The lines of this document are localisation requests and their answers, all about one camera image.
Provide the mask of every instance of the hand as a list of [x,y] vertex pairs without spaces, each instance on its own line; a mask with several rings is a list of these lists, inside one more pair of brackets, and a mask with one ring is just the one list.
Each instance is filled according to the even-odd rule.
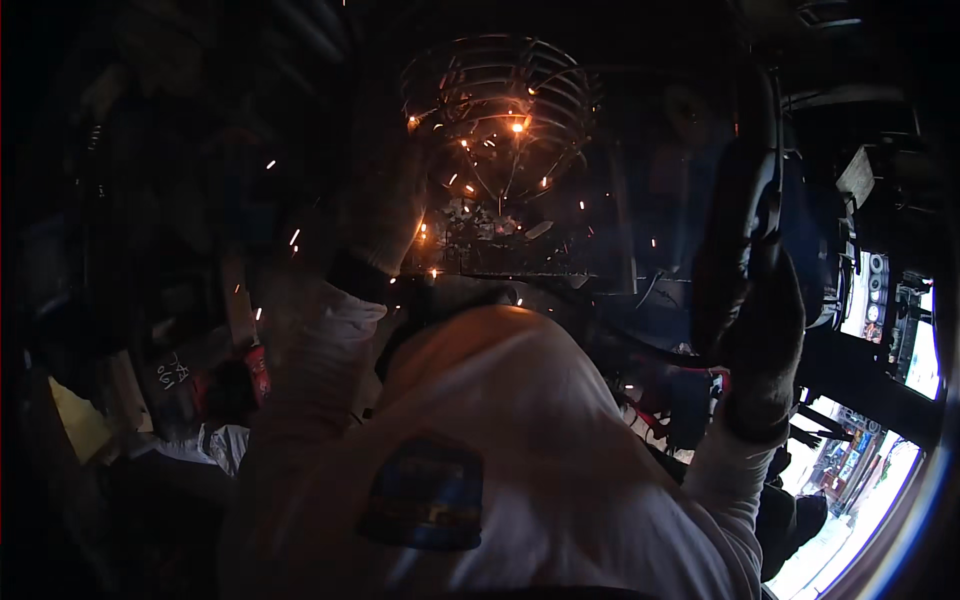
[[341,229],[350,253],[389,276],[399,273],[420,230],[426,196],[421,144],[394,140],[365,173],[354,175]]
[[691,337],[697,351],[729,368],[728,424],[741,437],[779,431],[793,402],[804,341],[804,304],[793,262],[780,251],[773,271],[748,280],[701,249],[694,265]]

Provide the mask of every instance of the white shirt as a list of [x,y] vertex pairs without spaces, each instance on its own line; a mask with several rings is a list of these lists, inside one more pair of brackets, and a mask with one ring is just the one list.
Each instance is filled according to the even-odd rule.
[[[290,317],[297,334],[276,350],[274,394],[252,428],[224,527],[224,597],[548,585],[663,599],[759,597],[754,522],[783,440],[745,444],[717,419],[679,487],[623,422],[569,335],[508,306],[470,310],[407,342],[374,418],[344,433],[385,312],[315,283]],[[432,455],[397,456],[424,439],[470,458],[451,467]],[[405,473],[449,468],[451,482],[475,483],[463,473],[477,465],[475,548],[417,549],[358,533],[371,514],[390,521],[414,506],[395,497],[407,491]],[[448,529],[437,520],[445,511],[474,515],[465,496],[437,497],[419,517],[428,538]]]

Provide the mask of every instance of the patch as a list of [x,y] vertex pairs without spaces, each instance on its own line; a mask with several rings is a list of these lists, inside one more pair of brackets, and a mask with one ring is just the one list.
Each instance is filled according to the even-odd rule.
[[442,436],[419,436],[377,471],[356,533],[418,550],[471,550],[480,545],[482,497],[479,454]]

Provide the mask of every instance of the black cable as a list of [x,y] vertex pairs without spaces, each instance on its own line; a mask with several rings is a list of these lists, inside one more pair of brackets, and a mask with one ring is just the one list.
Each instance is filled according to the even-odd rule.
[[641,298],[640,301],[636,303],[636,306],[634,306],[634,310],[637,310],[640,307],[640,305],[647,300],[647,297],[650,296],[650,292],[654,291],[654,286],[657,285],[657,282],[660,281],[661,277],[663,277],[663,271],[657,271],[657,274],[651,277],[650,287],[647,288],[647,293],[644,294],[643,298]]
[[674,306],[676,306],[678,309],[680,308],[680,303],[674,300],[674,298],[670,296],[667,292],[664,292],[663,290],[654,290],[654,291],[660,294],[661,298],[666,298],[670,300],[671,302],[673,302]]

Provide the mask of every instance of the person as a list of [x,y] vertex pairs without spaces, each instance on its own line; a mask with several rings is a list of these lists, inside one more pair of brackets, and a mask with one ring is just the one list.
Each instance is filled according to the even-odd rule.
[[[325,279],[301,277],[291,333],[267,346],[273,395],[224,523],[223,596],[759,597],[758,499],[803,339],[789,258],[734,286],[708,278],[724,274],[706,262],[716,252],[698,258],[711,275],[694,284],[694,320],[715,323],[696,330],[722,338],[732,393],[682,485],[570,336],[516,306],[411,337],[373,418],[348,430],[388,281],[423,218],[410,144],[350,188],[347,242]],[[734,305],[738,318],[715,319]]]

